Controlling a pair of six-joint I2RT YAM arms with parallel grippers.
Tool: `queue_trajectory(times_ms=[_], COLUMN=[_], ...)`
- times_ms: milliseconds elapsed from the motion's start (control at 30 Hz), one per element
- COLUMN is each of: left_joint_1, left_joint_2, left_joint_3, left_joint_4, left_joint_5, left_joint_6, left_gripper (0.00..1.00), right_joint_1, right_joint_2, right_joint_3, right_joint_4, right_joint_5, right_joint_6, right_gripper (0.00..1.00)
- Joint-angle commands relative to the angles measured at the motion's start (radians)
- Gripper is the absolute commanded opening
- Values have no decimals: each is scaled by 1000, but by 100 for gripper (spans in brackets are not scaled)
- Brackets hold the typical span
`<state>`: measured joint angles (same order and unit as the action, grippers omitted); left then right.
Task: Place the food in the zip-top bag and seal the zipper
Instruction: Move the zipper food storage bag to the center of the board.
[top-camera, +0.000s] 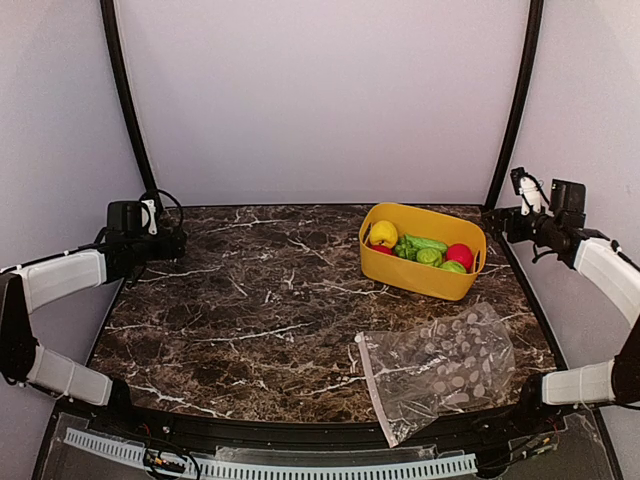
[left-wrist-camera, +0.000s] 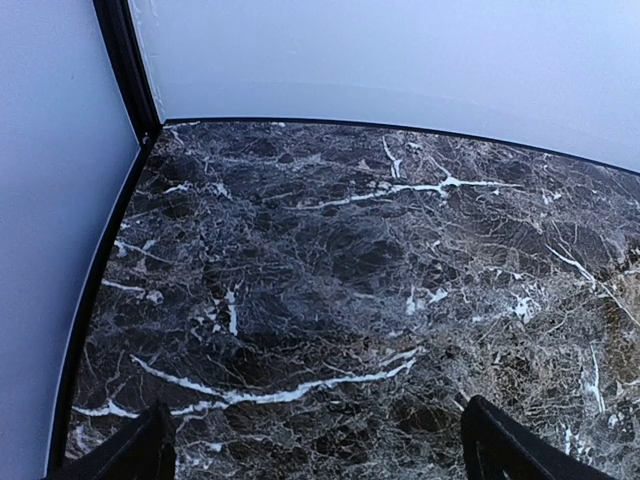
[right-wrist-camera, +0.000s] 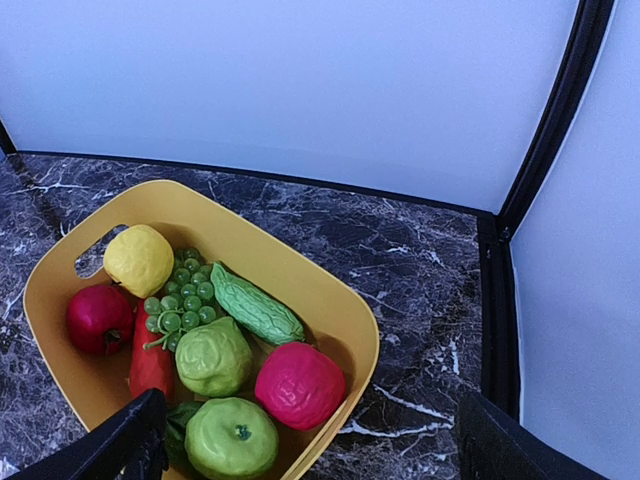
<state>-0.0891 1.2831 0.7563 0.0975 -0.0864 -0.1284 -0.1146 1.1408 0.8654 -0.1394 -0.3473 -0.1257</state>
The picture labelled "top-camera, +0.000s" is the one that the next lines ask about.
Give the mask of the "light green chayote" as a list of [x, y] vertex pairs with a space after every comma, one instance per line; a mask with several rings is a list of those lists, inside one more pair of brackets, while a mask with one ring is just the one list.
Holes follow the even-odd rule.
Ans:
[[440, 250], [432, 247], [422, 248], [416, 253], [416, 261], [422, 265], [439, 268], [443, 263]]

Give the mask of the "yellow plastic basket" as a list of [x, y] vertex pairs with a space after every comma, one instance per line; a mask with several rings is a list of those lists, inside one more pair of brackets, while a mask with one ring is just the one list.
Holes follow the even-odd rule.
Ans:
[[[384, 254], [368, 246], [369, 229], [378, 221], [388, 220], [400, 235], [411, 234], [442, 241], [448, 245], [461, 243], [474, 254], [471, 272], [454, 273]], [[402, 205], [380, 203], [365, 216], [358, 234], [363, 274], [389, 286], [450, 301], [462, 299], [485, 265], [487, 241], [476, 224], [435, 211]]]

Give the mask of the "yellow bell pepper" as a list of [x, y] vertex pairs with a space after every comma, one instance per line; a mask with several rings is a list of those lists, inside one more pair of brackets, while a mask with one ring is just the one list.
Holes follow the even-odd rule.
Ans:
[[372, 225], [369, 233], [369, 243], [372, 246], [393, 248], [398, 242], [398, 232], [395, 225], [387, 220], [380, 220]]

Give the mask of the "red tomato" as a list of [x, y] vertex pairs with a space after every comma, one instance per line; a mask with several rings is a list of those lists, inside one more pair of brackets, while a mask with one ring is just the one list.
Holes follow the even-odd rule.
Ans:
[[391, 248], [386, 247], [384, 245], [371, 245], [370, 248], [376, 252], [394, 256], [394, 251]]

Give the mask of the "clear zip top bag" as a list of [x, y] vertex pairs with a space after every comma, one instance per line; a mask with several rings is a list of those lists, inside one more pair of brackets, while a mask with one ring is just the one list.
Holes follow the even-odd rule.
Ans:
[[496, 406], [516, 369], [508, 329], [487, 302], [404, 332], [360, 332], [355, 342], [391, 448], [441, 416]]

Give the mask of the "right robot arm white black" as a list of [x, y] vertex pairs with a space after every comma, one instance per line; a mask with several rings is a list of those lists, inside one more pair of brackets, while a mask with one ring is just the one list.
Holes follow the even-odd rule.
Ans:
[[538, 395], [528, 396], [510, 413], [510, 424], [521, 434], [534, 432], [549, 416], [549, 406], [614, 404], [639, 408], [639, 266], [619, 243], [594, 229], [585, 229], [562, 214], [551, 216], [519, 207], [482, 214], [482, 222], [496, 240], [530, 241], [555, 254], [559, 261], [594, 284], [621, 312], [630, 332], [612, 359], [545, 374], [534, 384]]

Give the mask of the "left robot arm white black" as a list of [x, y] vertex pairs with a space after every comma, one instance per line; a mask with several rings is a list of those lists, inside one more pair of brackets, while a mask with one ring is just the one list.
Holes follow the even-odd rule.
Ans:
[[1, 377], [10, 385], [38, 387], [60, 398], [103, 407], [101, 417], [120, 436], [141, 427], [124, 381], [115, 380], [46, 348], [30, 316], [78, 292], [133, 278], [147, 263], [186, 252], [181, 225], [170, 228], [103, 228], [96, 241], [1, 272]]

